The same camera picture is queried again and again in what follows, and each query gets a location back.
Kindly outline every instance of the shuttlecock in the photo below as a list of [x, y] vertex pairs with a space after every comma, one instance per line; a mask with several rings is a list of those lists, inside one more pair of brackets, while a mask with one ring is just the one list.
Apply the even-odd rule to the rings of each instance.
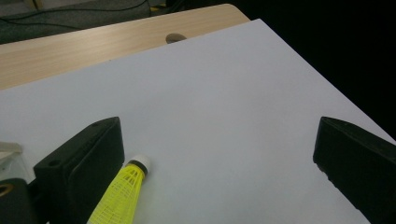
[[149, 168], [148, 157], [133, 157], [110, 183], [88, 224], [132, 224], [140, 187]]

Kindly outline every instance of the white paper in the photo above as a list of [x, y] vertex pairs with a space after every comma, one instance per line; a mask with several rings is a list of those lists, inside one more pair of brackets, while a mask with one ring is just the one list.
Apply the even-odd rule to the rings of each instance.
[[152, 159], [134, 223], [369, 223], [313, 163], [322, 116], [381, 128], [262, 21], [0, 91], [0, 141], [33, 167], [121, 120]]

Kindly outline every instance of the small hole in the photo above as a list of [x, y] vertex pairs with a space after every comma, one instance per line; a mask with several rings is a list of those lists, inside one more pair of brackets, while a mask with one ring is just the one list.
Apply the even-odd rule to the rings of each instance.
[[170, 34], [170, 35], [167, 35], [165, 38], [166, 43], [168, 43], [168, 44], [172, 44], [172, 43], [178, 42], [180, 40], [185, 40], [185, 39], [187, 39], [186, 36], [181, 35], [181, 34]]
[[13, 188], [14, 188], [14, 186], [12, 184], [0, 185], [0, 197], [11, 192]]
[[61, 163], [60, 160], [50, 161], [50, 162], [49, 162], [49, 166], [56, 166], [56, 165], [59, 165], [59, 163]]

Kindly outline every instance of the shuttlecock cork tip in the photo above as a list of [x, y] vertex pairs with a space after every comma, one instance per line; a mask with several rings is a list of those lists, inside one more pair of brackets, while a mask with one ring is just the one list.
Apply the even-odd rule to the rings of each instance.
[[145, 176], [149, 174], [150, 171], [149, 157], [141, 154], [136, 155], [132, 157], [128, 163], [135, 164], [136, 166], [138, 166], [145, 173]]

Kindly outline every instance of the wooden table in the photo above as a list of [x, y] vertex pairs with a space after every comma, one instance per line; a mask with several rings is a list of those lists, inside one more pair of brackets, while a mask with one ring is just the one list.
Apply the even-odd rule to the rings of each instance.
[[0, 90], [166, 45], [172, 33], [190, 38], [247, 21], [219, 5], [0, 45]]

